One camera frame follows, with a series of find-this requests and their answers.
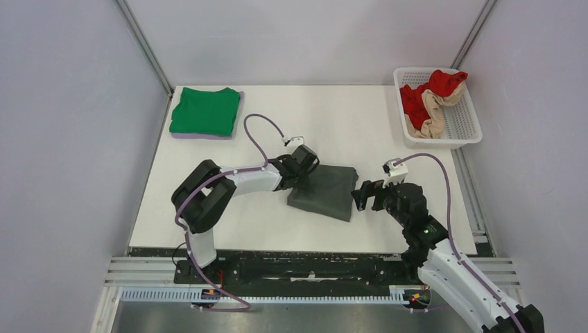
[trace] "white laundry basket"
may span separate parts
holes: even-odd
[[[440,139],[420,139],[408,134],[404,108],[400,97],[400,88],[409,85],[413,89],[429,81],[431,74],[441,69],[445,73],[455,74],[458,71],[449,68],[436,67],[401,67],[394,71],[394,86],[400,110],[400,121],[404,132],[404,144],[409,148],[443,148],[456,149],[464,144],[475,144],[482,140],[482,130],[478,122],[478,116],[472,104],[467,87],[465,92],[455,106],[444,106],[443,117],[445,118],[445,130]]]

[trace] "white wall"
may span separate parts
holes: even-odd
[[[0,1],[0,332],[88,332],[166,96],[114,2]]]
[[[393,83],[448,67],[484,0],[129,0],[173,84]]]
[[[462,69],[484,140],[469,162],[494,239],[547,332],[585,332],[588,2],[500,1]]]

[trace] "gray floor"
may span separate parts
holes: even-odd
[[[413,314],[393,305],[255,305],[246,314],[200,312],[188,304],[122,302],[117,333],[435,332],[470,333],[451,308]]]

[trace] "green towel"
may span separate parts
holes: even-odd
[[[240,99],[239,93],[230,88],[218,92],[184,88],[180,103],[171,113],[169,131],[230,137]]]

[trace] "dark gray towel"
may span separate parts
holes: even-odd
[[[355,168],[320,164],[307,186],[292,190],[288,206],[349,222],[357,179]]]

